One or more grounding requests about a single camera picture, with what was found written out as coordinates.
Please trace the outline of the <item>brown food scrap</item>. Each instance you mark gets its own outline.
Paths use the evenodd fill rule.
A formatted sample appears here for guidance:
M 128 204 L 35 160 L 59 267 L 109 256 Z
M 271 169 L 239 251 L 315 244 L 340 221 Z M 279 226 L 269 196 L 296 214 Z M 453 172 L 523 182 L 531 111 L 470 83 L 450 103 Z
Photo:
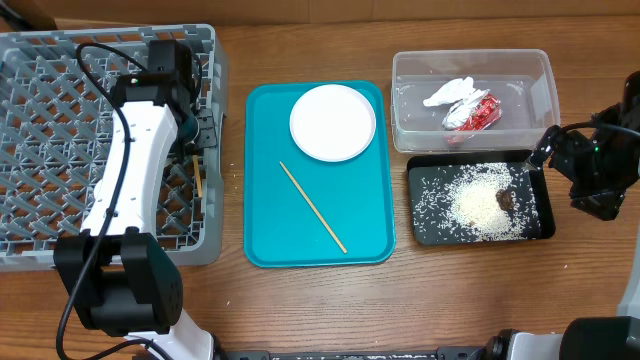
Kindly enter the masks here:
M 509 212 L 513 211 L 515 208 L 513 192 L 510 189 L 498 190 L 496 193 L 496 201 L 502 211 Z

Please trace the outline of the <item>white rice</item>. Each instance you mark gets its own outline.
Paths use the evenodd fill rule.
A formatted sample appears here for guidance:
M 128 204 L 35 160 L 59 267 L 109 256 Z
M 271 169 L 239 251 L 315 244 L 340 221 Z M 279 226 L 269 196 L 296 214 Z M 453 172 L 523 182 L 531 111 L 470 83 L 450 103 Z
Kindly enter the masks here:
M 409 171 L 414 235 L 423 245 L 538 238 L 539 213 L 528 171 L 515 162 L 415 167 Z M 500 189 L 515 208 L 502 211 Z

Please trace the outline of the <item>red snack wrapper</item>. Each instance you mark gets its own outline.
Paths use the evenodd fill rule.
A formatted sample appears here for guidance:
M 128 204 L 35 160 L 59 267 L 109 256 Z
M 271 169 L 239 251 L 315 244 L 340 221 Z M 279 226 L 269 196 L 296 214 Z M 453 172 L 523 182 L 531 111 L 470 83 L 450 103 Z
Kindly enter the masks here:
M 443 121 L 450 134 L 449 145 L 458 145 L 478 135 L 502 117 L 501 102 L 487 91 L 476 91 L 464 100 L 455 103 Z

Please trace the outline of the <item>white tissue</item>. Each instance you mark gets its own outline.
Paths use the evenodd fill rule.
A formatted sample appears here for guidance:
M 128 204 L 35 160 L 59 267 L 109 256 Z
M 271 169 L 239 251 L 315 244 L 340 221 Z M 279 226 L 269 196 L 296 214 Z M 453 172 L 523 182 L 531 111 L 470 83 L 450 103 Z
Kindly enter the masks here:
M 456 78 L 441 86 L 423 101 L 425 107 L 451 105 L 450 111 L 470 110 L 489 94 L 489 90 L 477 89 L 472 77 Z

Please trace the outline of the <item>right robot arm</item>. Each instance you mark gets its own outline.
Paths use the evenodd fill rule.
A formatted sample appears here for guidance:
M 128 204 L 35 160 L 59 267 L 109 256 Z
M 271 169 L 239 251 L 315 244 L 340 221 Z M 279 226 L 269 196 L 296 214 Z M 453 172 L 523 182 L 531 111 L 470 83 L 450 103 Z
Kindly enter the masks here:
M 619 214 L 628 188 L 639 182 L 639 73 L 625 80 L 620 103 L 586 122 L 546 130 L 529 158 L 571 181 L 571 206 L 597 219 Z M 637 359 L 639 357 L 639 260 L 614 317 L 579 318 L 564 333 L 535 335 L 504 329 L 471 352 L 470 359 Z

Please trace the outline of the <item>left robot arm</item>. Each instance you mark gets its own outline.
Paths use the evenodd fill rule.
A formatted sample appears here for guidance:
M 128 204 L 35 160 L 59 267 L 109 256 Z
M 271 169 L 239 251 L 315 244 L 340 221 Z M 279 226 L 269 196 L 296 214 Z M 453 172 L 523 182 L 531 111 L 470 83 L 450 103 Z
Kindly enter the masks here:
M 58 240 L 54 265 L 68 292 L 55 346 L 60 358 L 71 314 L 121 343 L 102 359 L 141 345 L 158 359 L 223 359 L 210 332 L 183 307 L 180 271 L 156 239 L 161 180 L 171 150 L 199 136 L 202 65 L 176 40 L 152 40 L 135 74 L 97 89 L 111 105 L 113 133 L 94 203 L 80 232 Z

